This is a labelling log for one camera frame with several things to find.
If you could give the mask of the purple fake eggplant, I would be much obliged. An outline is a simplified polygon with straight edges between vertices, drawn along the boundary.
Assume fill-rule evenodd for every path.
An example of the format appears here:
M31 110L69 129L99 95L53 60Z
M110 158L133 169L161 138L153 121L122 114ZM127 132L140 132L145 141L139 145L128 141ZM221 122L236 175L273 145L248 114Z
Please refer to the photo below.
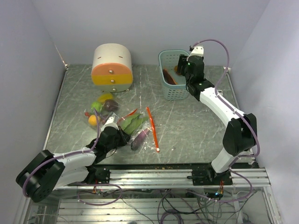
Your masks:
M143 129L142 131L140 131L140 133L134 138L134 140L132 141L130 148L132 151L136 151L138 150L140 147L142 147L145 139L148 136L150 129L146 128Z

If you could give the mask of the green fake leafy vegetable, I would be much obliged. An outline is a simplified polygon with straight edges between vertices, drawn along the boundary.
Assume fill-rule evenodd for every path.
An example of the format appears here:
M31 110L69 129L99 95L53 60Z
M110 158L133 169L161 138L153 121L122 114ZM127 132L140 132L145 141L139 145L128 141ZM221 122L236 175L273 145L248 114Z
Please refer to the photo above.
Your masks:
M121 123L121 129L128 135L134 134L139 128L143 126L143 123L149 119L148 116L143 114L133 114L126 117Z

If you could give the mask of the light blue plastic basket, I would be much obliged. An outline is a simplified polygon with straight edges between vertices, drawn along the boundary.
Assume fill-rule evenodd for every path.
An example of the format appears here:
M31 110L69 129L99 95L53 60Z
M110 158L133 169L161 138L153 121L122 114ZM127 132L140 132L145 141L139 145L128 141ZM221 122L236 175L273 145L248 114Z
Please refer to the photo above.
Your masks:
M172 49L161 51L158 55L162 89L164 98L167 100L181 100L187 98L189 95L185 87L185 77L175 72L175 67L178 65L180 55L189 56L189 53L181 49ZM175 84L169 84L163 72L167 72Z

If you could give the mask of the orange pumpkin slice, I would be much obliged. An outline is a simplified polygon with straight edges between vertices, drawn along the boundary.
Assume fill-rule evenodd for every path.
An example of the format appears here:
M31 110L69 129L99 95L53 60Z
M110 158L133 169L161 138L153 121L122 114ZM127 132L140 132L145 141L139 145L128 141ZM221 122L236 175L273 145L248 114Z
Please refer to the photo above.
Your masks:
M167 69L163 69L163 77L164 80L166 81L166 83L170 84L170 85L177 85L177 82L175 81L175 79L170 75L170 73L168 72Z

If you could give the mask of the zip bag with fake food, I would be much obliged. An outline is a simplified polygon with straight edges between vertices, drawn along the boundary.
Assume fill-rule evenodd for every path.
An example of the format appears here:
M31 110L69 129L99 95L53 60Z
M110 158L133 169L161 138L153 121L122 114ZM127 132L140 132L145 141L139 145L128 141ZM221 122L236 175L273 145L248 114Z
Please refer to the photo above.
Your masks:
M159 153L160 147L150 108L146 107L146 112L142 113L138 113L137 110L136 108L131 113L121 117L117 122L118 126L130 136L128 145L132 151L140 150L146 144L147 137L152 134L153 148Z

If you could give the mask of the zip bag with fruit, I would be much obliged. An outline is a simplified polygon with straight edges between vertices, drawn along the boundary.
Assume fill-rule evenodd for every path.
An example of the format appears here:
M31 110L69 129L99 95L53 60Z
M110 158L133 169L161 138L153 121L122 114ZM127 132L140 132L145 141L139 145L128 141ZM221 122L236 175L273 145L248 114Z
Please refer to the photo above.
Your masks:
M84 111L84 116L86 124L96 129L96 119L98 119L100 127L103 127L110 117L114 117L117 125L121 125L127 117L135 114L137 110L112 93L103 92L97 100L91 103L89 110Z

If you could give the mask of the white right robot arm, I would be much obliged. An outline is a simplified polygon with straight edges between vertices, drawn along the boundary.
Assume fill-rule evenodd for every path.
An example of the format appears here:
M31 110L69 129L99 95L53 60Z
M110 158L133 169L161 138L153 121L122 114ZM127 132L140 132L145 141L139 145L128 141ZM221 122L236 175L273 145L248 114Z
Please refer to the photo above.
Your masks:
M212 110L226 127L222 140L223 149L211 162L213 169L206 173L207 181L215 185L222 180L222 173L226 172L237 158L246 155L246 151L257 145L256 117L234 107L204 78L202 56L181 54L176 73L185 77L186 90Z

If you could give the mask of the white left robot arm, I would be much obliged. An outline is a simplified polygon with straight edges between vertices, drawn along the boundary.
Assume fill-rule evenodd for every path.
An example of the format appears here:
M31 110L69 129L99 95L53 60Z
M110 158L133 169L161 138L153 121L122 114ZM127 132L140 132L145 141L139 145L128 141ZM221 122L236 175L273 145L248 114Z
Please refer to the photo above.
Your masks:
M59 187L95 181L94 165L106 159L107 154L126 145L131 136L120 127L105 127L99 137L78 151L53 154L41 151L16 177L23 194L35 203L47 198Z

